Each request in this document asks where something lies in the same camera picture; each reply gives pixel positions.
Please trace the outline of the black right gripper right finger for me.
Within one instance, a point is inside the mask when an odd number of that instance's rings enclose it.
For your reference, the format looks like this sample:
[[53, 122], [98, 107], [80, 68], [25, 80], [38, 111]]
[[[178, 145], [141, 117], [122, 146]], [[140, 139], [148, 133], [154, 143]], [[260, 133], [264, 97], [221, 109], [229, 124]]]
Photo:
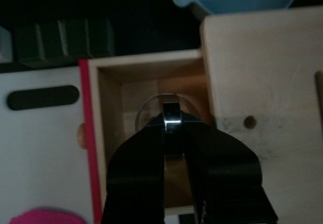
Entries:
[[196, 223], [277, 224], [253, 151], [189, 114], [181, 128]]

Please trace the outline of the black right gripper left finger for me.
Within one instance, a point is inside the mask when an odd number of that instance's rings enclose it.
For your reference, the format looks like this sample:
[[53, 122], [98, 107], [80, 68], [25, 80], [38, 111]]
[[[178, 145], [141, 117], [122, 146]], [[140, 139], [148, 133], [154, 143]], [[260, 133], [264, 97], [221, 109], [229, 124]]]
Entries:
[[164, 224], [162, 119], [121, 143], [106, 169], [101, 224]]

